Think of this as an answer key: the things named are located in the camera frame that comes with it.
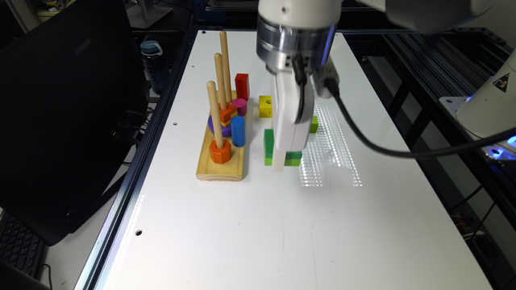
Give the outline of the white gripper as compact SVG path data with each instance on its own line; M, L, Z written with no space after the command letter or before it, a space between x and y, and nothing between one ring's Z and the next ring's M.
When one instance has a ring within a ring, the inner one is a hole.
M292 70L274 77L273 172L283 172L286 151L302 151L307 144L314 113L314 91L310 81L302 88Z

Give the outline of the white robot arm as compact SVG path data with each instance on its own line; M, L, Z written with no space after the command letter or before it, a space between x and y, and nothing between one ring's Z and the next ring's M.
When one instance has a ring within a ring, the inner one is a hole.
M260 1L256 53L272 74L273 170L282 172L287 152L306 147L316 97L339 99L339 76L331 60L338 30L436 33L492 5L490 0Z

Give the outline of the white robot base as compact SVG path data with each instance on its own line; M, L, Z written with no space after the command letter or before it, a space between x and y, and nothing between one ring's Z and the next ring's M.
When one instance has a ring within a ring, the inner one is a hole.
M515 128L515 54L470 97L441 97L440 104L472 138Z

